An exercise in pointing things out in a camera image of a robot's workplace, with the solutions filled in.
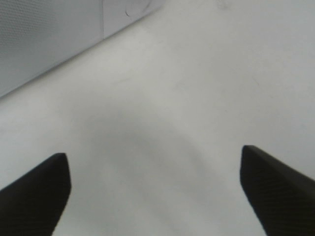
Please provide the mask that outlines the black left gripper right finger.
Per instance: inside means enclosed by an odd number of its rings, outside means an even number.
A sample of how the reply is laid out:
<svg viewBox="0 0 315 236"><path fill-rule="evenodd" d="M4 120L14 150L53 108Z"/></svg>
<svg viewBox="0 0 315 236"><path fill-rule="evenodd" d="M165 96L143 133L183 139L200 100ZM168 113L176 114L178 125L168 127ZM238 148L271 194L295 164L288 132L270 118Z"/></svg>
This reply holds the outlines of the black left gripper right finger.
<svg viewBox="0 0 315 236"><path fill-rule="evenodd" d="M240 183L268 236L315 234L315 181L256 146L242 148Z"/></svg>

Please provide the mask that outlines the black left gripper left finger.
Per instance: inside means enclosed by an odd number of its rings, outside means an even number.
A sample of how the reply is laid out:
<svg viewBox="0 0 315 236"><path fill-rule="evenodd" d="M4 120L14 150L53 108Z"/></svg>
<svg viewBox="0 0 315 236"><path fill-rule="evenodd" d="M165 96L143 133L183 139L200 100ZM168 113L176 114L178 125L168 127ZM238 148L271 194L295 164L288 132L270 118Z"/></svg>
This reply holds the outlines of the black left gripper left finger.
<svg viewBox="0 0 315 236"><path fill-rule="evenodd" d="M70 193L67 155L56 153L0 191L0 234L51 236Z"/></svg>

